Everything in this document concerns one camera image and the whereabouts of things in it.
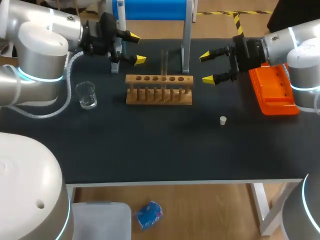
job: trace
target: white robotic arm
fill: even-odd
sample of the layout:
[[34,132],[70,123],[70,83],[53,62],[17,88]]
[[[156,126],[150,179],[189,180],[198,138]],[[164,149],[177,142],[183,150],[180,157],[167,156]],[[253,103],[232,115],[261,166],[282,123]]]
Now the white robotic arm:
[[210,50],[200,57],[202,62],[229,56],[231,70],[205,77],[204,82],[219,84],[237,74],[259,68],[288,63],[288,72],[296,106],[305,112],[318,112],[320,89],[320,19],[270,33],[261,39],[233,37],[234,45]]
[[[1,0],[0,39],[14,44],[19,67],[17,70],[7,65],[0,67],[0,106],[10,106],[23,113],[12,105],[46,106],[54,103],[66,71],[66,58],[76,49],[91,55],[110,53],[109,59],[115,63],[120,60],[134,65],[144,62],[145,57],[117,52],[114,47],[116,38],[134,43],[140,40],[129,31],[118,30],[116,19],[109,13],[102,14],[99,22],[82,24],[78,16],[69,13],[20,0]],[[70,88],[70,79],[67,78],[65,107],[71,98]]]

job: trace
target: wooden test tube rack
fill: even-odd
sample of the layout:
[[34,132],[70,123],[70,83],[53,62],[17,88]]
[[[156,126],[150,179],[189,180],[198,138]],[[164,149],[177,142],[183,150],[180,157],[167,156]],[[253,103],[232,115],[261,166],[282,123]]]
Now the wooden test tube rack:
[[193,76],[126,75],[125,83],[129,105],[192,105]]

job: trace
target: orange plastic container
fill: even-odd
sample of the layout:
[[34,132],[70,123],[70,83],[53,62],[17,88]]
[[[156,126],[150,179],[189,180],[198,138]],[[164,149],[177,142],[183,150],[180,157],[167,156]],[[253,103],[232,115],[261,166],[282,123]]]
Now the orange plastic container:
[[296,107],[290,81],[282,65],[262,67],[249,70],[251,82],[265,115],[296,115]]

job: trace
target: black table surface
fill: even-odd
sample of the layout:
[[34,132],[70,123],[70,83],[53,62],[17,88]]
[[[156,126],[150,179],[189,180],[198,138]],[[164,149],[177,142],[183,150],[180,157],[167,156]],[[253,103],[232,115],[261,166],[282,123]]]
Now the black table surface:
[[[303,178],[320,167],[320,117],[264,116],[247,73],[217,86],[202,77],[229,69],[226,57],[200,63],[209,49],[230,39],[191,41],[190,75],[194,76],[192,106],[126,105],[125,74],[160,74],[161,50],[169,50],[168,74],[181,72],[180,40],[142,40],[128,44],[128,53],[147,56],[144,65],[122,63],[110,74],[104,57],[79,58],[72,89],[83,81],[95,84],[98,105],[80,108],[73,95],[69,107],[49,119],[30,119],[0,110],[0,131],[38,140],[57,158],[67,184],[261,180]],[[47,114],[62,105],[65,84]],[[220,116],[226,116],[225,126]]]

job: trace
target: yellow black tape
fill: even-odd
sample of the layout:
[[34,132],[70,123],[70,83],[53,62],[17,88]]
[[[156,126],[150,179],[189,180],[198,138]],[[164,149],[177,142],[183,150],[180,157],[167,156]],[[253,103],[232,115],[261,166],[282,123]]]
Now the yellow black tape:
[[232,16],[233,14],[272,14],[272,11],[266,10],[257,10],[257,11],[199,11],[197,15],[229,15]]
[[238,31],[238,35],[241,35],[241,36],[245,36],[244,35],[244,31],[243,31],[243,29],[242,29],[242,26],[241,26],[241,24],[240,24],[240,18],[239,18],[239,14],[237,14],[237,13],[234,13],[233,14],[233,18],[234,18],[234,23],[235,23],[235,26],[236,26],[236,29],[237,29],[237,31]]

